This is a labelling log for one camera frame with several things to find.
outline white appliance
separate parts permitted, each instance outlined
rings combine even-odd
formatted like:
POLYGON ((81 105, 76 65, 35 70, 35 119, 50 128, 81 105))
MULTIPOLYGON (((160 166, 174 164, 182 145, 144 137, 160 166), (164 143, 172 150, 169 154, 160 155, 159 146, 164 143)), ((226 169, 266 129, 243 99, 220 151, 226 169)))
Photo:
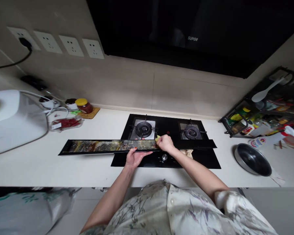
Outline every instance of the white appliance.
POLYGON ((43 136, 48 130, 43 109, 18 90, 0 91, 0 153, 43 136))

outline white spatula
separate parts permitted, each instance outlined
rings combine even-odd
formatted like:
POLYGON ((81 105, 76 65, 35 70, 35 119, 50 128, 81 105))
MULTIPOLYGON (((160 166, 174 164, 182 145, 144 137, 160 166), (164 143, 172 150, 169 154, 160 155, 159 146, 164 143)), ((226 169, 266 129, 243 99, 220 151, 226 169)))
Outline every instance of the white spatula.
POLYGON ((273 87, 275 87, 279 82, 283 81, 284 80, 284 77, 283 78, 280 78, 278 80, 276 80, 274 83, 272 83, 266 90, 263 90, 263 91, 260 91, 258 92, 257 94, 255 94, 253 97, 252 97, 252 101, 253 102, 259 102, 261 100, 263 100, 268 91, 270 91, 273 87))

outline spray bottle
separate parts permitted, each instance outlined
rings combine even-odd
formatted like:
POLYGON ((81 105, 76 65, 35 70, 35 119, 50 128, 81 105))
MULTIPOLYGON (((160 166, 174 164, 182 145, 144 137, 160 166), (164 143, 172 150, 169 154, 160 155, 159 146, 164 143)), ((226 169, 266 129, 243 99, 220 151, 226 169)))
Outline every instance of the spray bottle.
POLYGON ((256 149, 263 147, 264 145, 273 145, 278 143, 280 140, 284 139, 288 135, 294 136, 294 129, 290 126, 285 126, 285 130, 271 136, 261 136, 252 139, 248 142, 249 145, 256 149))

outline floral shirt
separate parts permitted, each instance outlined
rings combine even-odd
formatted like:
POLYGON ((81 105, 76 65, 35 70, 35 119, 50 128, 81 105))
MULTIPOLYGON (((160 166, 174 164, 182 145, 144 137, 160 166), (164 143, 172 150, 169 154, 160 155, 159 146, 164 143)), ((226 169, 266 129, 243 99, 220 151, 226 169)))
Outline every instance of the floral shirt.
POLYGON ((244 196, 216 192, 215 201, 216 206, 192 190, 157 181, 124 203, 108 225, 94 226, 82 235, 277 234, 244 196))

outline stainless steel bowl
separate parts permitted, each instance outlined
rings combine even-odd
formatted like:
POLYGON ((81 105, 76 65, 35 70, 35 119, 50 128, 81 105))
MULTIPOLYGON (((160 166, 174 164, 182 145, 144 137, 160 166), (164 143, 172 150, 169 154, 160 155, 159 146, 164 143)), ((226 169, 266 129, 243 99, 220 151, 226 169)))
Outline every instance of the stainless steel bowl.
POLYGON ((239 144, 235 149, 234 156, 240 166, 252 174, 270 176, 272 173, 267 159, 248 144, 239 144))

